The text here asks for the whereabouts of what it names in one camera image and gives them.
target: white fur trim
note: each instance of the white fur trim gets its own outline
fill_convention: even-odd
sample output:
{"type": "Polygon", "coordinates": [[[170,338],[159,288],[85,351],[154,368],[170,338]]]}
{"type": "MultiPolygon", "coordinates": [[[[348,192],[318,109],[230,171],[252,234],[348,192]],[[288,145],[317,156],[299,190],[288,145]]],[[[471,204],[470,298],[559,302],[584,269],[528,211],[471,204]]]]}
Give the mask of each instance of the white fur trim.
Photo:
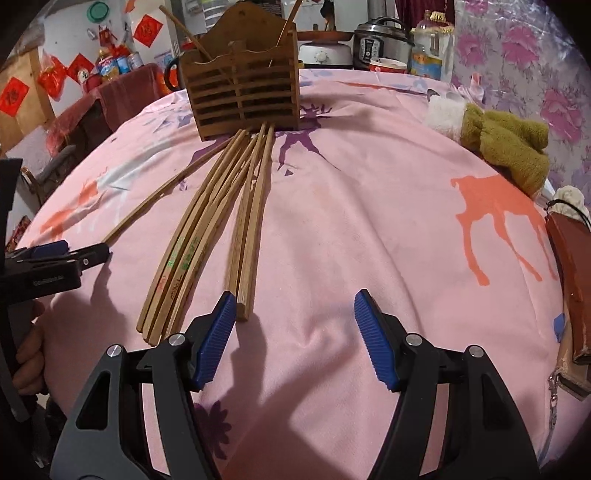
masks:
{"type": "MultiPolygon", "coordinates": [[[[574,205],[579,210],[581,210],[581,212],[583,212],[591,221],[591,218],[589,217],[589,210],[587,210],[587,207],[585,206],[585,196],[578,188],[571,187],[570,185],[566,187],[561,187],[556,191],[554,198],[565,200],[569,202],[571,205],[574,205]]],[[[557,203],[556,205],[552,205],[552,207],[550,207],[549,212],[561,213],[564,216],[574,218],[575,220],[582,222],[580,215],[577,212],[575,212],[570,206],[565,205],[564,203],[557,203]]]]}
{"type": "Polygon", "coordinates": [[[465,112],[466,102],[463,100],[432,96],[424,124],[459,143],[465,112]]]}

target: can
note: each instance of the can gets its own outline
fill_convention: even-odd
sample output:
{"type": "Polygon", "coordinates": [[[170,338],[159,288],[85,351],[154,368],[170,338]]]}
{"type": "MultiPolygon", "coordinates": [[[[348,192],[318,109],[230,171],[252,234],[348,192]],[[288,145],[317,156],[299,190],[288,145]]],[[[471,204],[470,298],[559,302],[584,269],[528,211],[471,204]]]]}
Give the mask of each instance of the can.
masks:
{"type": "Polygon", "coordinates": [[[132,70],[135,70],[135,69],[144,65],[144,62],[142,61],[142,57],[139,56],[138,52],[135,52],[135,53],[132,53],[131,55],[129,55],[127,57],[127,61],[128,61],[129,67],[132,70]]]}
{"type": "Polygon", "coordinates": [[[131,72],[131,69],[129,68],[129,63],[127,62],[127,57],[119,57],[117,59],[117,66],[119,67],[119,73],[131,72]]]}

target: purple deer print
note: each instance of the purple deer print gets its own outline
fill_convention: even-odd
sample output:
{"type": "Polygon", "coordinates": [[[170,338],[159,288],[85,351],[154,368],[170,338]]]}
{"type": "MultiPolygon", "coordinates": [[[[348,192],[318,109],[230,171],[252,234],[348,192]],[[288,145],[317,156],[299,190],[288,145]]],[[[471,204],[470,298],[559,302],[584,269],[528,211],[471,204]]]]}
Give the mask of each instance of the purple deer print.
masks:
{"type": "MultiPolygon", "coordinates": [[[[285,142],[281,146],[279,150],[279,167],[277,170],[280,170],[283,165],[285,165],[285,154],[287,151],[296,143],[301,143],[302,146],[308,151],[320,155],[322,158],[326,160],[324,155],[320,153],[314,142],[310,138],[310,134],[319,128],[322,128],[322,125],[318,121],[319,118],[325,118],[323,115],[330,113],[332,108],[326,109],[324,105],[318,107],[311,104],[310,108],[306,108],[302,106],[302,110],[304,111],[304,115],[302,116],[302,124],[303,129],[297,132],[277,132],[275,137],[283,137],[285,135],[285,142]]],[[[289,169],[285,172],[285,175],[292,175],[293,172],[289,169]]]]}

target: pink bedsheet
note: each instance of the pink bedsheet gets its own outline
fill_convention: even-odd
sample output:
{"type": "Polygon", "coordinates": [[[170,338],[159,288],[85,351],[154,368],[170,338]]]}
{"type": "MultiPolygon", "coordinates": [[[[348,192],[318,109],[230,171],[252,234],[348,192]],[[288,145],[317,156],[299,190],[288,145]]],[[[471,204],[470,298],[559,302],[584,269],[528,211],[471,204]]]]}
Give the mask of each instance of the pink bedsheet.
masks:
{"type": "MultiPolygon", "coordinates": [[[[543,219],[482,160],[422,126],[427,86],[444,92],[440,83],[397,74],[301,72],[306,129],[277,135],[254,315],[236,325],[215,380],[195,396],[224,479],[367,478],[397,395],[377,380],[356,326],[361,288],[436,346],[482,345],[536,450],[546,441],[562,294],[543,219]]],[[[75,169],[22,244],[100,241],[211,145],[199,140],[184,92],[153,103],[75,169]]],[[[146,347],[138,314],[208,168],[137,220],[110,262],[84,273],[82,288],[51,299],[42,318],[46,379],[66,412],[109,345],[146,347]]],[[[207,260],[185,326],[222,293],[235,215],[207,260]]],[[[151,402],[152,458],[165,471],[151,402]]],[[[589,402],[561,402],[569,419],[561,423],[559,408],[550,456],[589,411],[589,402]]],[[[437,465],[444,422],[440,409],[424,471],[437,465]]]]}

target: black handle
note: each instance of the black handle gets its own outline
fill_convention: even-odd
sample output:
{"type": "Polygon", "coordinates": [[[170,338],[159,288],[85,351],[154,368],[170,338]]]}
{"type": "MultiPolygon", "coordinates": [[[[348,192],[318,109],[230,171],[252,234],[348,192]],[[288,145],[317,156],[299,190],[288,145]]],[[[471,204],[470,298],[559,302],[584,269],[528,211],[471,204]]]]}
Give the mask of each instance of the black handle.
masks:
{"type": "Polygon", "coordinates": [[[394,18],[394,17],[380,17],[380,18],[376,18],[374,20],[374,23],[376,25],[384,25],[386,22],[393,22],[393,23],[397,23],[398,25],[400,25],[405,32],[408,32],[408,27],[401,22],[398,18],[394,18]]]}
{"type": "Polygon", "coordinates": [[[181,68],[180,68],[180,65],[179,65],[179,61],[180,61],[180,57],[173,58],[169,62],[169,64],[166,65],[166,68],[164,69],[164,84],[168,87],[168,89],[171,92],[180,92],[182,90],[182,88],[180,87],[180,73],[181,73],[181,68]],[[170,83],[170,70],[175,65],[177,67],[177,81],[179,83],[178,86],[175,86],[172,83],[170,83]]]}

